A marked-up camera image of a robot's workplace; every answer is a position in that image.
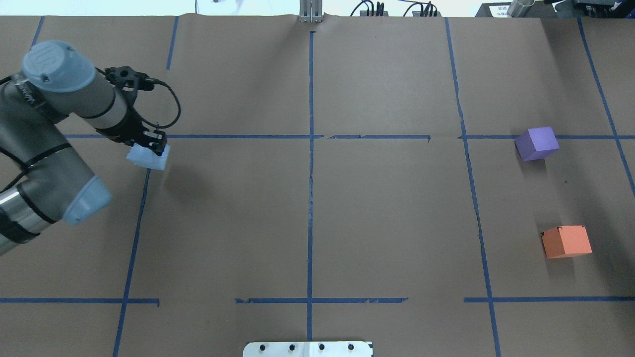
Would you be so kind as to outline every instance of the white label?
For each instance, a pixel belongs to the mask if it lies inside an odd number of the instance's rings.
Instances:
[[[492,17],[508,17],[507,9],[509,9],[509,5],[490,6],[491,16]]]

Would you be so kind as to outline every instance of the cube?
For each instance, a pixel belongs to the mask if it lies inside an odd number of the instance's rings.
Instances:
[[[591,244],[584,226],[561,226],[542,233],[547,258],[570,258],[591,253]]]
[[[527,129],[516,139],[516,147],[523,161],[544,159],[560,149],[550,126]]]

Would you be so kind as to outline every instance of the blue joint cap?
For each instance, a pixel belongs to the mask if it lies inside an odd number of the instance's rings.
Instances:
[[[39,89],[56,93],[80,90],[95,78],[93,62],[58,40],[33,46],[22,59],[22,72]]]
[[[96,175],[84,185],[64,212],[62,219],[74,226],[106,207],[112,195]]]

